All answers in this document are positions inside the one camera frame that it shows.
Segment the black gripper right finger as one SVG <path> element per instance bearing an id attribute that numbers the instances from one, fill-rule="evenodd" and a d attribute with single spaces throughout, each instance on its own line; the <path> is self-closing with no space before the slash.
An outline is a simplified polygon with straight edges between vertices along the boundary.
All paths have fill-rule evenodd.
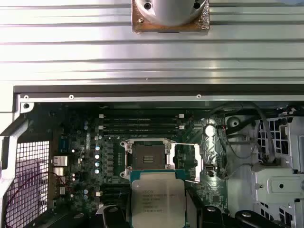
<path id="1" fill-rule="evenodd" d="M 278 222 L 268 220 L 250 211 L 238 211 L 234 217 L 212 205 L 204 205 L 198 195 L 187 191 L 187 224 L 189 228 L 281 228 Z"/>

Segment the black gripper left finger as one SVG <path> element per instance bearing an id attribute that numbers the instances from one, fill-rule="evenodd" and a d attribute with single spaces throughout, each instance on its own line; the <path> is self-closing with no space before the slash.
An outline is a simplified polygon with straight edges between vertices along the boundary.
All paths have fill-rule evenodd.
<path id="1" fill-rule="evenodd" d="M 124 211 L 117 205 L 102 206 L 95 213 L 96 224 L 99 228 L 129 228 Z"/>

